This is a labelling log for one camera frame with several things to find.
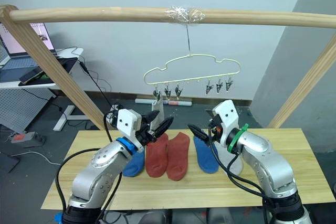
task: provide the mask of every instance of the hanger clip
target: hanger clip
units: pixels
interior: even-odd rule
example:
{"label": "hanger clip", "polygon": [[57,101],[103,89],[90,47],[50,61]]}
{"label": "hanger clip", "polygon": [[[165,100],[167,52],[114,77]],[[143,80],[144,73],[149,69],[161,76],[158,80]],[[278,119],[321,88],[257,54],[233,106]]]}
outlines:
{"label": "hanger clip", "polygon": [[216,84],[216,88],[217,88],[217,94],[219,94],[221,88],[223,86],[223,82],[220,81],[220,79],[218,80],[218,83]]}
{"label": "hanger clip", "polygon": [[164,93],[166,94],[167,96],[167,99],[169,100],[170,99],[170,95],[172,93],[171,90],[169,90],[169,87],[168,87],[168,84],[166,85],[166,87],[164,88]]}
{"label": "hanger clip", "polygon": [[213,85],[210,85],[210,81],[208,81],[208,84],[206,85],[205,94],[209,94],[210,90],[213,88]]}
{"label": "hanger clip", "polygon": [[183,89],[180,89],[179,85],[177,85],[177,87],[175,88],[175,93],[176,93],[176,97],[177,97],[177,99],[180,98],[180,95],[181,95],[181,93],[182,93],[182,90],[183,90]]}
{"label": "hanger clip", "polygon": [[231,79],[231,77],[229,77],[229,79],[225,82],[226,91],[229,91],[232,83],[233,83],[233,80]]}
{"label": "hanger clip", "polygon": [[157,89],[158,87],[155,86],[155,90],[153,91],[153,96],[156,98],[156,100],[158,101],[161,97],[161,91]]}

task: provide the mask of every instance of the laptop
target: laptop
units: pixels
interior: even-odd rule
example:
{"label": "laptop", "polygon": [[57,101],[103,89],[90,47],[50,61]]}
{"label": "laptop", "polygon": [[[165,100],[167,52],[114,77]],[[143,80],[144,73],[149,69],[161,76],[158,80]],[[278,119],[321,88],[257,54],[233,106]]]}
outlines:
{"label": "laptop", "polygon": [[[30,25],[50,52],[57,56],[45,24],[31,23]],[[0,69],[0,82],[18,81],[21,76],[38,66],[3,24],[0,24],[0,39],[10,57],[10,60]]]}

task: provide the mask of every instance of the white tube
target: white tube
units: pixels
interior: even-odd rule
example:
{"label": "white tube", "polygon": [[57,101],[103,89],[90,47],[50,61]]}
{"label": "white tube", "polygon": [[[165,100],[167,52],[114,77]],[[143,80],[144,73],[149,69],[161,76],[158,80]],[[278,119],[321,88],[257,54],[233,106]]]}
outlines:
{"label": "white tube", "polygon": [[[136,98],[135,103],[145,103],[145,104],[152,104],[155,100],[154,99],[139,99]],[[163,100],[163,104],[165,105],[177,105],[177,106],[192,106],[192,102],[188,101],[170,101],[170,100]]]}

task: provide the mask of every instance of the sock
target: sock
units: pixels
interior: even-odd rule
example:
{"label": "sock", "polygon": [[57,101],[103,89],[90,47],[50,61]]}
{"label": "sock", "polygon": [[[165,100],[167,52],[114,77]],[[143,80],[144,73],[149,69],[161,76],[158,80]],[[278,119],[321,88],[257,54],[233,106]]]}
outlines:
{"label": "sock", "polygon": [[131,161],[126,165],[122,174],[125,177],[134,177],[141,173],[145,163],[145,151],[137,152],[133,155]]}
{"label": "sock", "polygon": [[189,137],[182,132],[168,141],[167,175],[171,180],[178,181],[187,172],[189,143]]}
{"label": "sock", "polygon": [[164,133],[155,143],[150,143],[146,147],[146,171],[153,178],[161,177],[166,171],[168,164],[167,142],[168,135]]}
{"label": "sock", "polygon": [[[218,142],[215,142],[216,149],[218,151],[219,160],[225,167],[230,163],[231,159],[235,157],[234,154],[227,151],[227,148],[222,147]],[[241,157],[232,164],[230,172],[239,175],[243,170],[243,163]]]}
{"label": "sock", "polygon": [[198,137],[194,136],[194,144],[197,152],[197,162],[199,167],[205,173],[215,173],[218,171],[218,163],[212,155],[210,147],[208,147],[202,140]]}

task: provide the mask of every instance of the wooden rod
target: wooden rod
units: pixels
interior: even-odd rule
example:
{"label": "wooden rod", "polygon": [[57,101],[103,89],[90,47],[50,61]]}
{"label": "wooden rod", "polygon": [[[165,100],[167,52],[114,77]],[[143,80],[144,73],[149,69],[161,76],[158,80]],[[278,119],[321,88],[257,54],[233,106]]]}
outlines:
{"label": "wooden rod", "polygon": [[304,100],[307,94],[315,87],[323,75],[336,61],[336,33],[324,48],[319,58],[306,73],[293,93],[282,105],[280,110],[269,123],[268,128],[279,128],[297,106]]}
{"label": "wooden rod", "polygon": [[[13,10],[14,22],[170,22],[166,7],[73,7]],[[202,24],[245,24],[336,28],[336,15],[261,10],[199,9]]]}
{"label": "wooden rod", "polygon": [[12,5],[0,6],[0,22],[37,62],[43,71],[56,83],[67,97],[101,130],[104,130],[103,114],[91,99],[80,89],[46,45],[39,39],[30,24],[16,24],[9,13],[17,10]]}

